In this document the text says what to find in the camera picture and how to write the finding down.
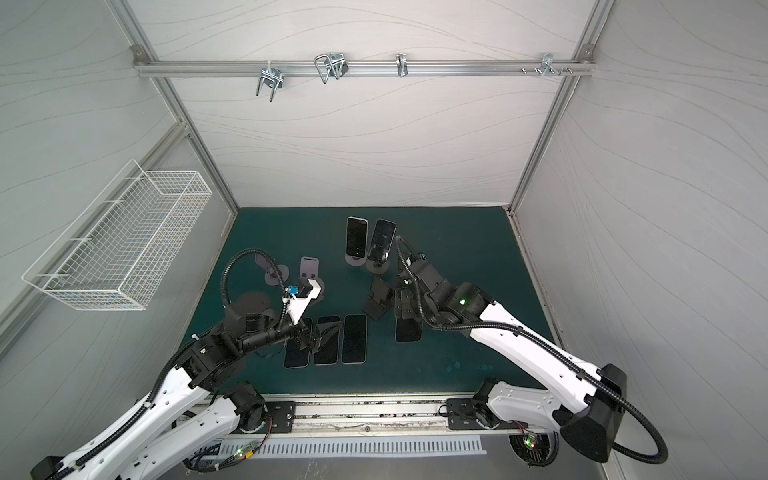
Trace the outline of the teal phone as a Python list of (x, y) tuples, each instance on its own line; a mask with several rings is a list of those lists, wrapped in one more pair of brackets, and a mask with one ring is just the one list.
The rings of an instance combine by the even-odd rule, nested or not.
[(422, 325), (416, 319), (398, 318), (396, 320), (395, 341), (398, 343), (413, 343), (421, 340)]

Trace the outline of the silver phone black screen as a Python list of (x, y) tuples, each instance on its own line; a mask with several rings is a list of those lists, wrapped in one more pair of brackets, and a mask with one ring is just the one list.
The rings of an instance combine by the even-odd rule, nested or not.
[(309, 364), (312, 355), (313, 342), (303, 342), (299, 338), (291, 339), (286, 344), (283, 366), (285, 369), (305, 368)]

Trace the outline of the purple phone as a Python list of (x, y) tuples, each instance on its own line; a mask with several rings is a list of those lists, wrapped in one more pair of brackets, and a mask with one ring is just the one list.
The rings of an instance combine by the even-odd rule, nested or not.
[[(330, 322), (341, 320), (339, 316), (323, 316), (318, 322)], [(320, 351), (313, 354), (313, 363), (318, 366), (333, 365), (337, 363), (341, 332), (336, 334)]]

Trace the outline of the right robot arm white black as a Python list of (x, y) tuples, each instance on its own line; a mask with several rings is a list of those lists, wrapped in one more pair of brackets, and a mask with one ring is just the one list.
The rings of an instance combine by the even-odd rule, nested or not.
[(545, 428), (586, 458), (608, 461), (625, 412), (618, 399), (626, 390), (627, 376), (619, 367), (598, 367), (573, 356), (475, 285), (450, 284), (426, 260), (401, 262), (398, 275), (411, 292), (417, 319), (464, 334), (540, 383), (540, 388), (528, 389), (501, 380), (486, 381), (474, 397), (484, 422)]

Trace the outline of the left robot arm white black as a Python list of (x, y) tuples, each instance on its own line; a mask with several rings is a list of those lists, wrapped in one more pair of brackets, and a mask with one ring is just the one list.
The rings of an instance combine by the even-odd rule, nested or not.
[(218, 438), (259, 429), (270, 416), (249, 383), (234, 386), (188, 420), (182, 416), (238, 373), (248, 355), (290, 340), (316, 348), (319, 338), (303, 314), (321, 290), (314, 280), (289, 286), (278, 310), (262, 292), (226, 300), (223, 320), (174, 353), (147, 395), (82, 447), (42, 459), (31, 478), (157, 479)]

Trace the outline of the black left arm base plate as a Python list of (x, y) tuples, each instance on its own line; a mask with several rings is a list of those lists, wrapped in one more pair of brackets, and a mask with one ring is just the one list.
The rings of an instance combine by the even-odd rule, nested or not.
[(295, 401), (267, 401), (272, 434), (287, 434), (293, 430), (297, 403)]

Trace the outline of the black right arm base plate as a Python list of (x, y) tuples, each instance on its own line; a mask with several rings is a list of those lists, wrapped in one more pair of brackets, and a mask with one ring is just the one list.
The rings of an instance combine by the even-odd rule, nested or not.
[(451, 431), (495, 430), (500, 422), (484, 411), (478, 411), (471, 399), (449, 398), (438, 407), (437, 414), (446, 419)]

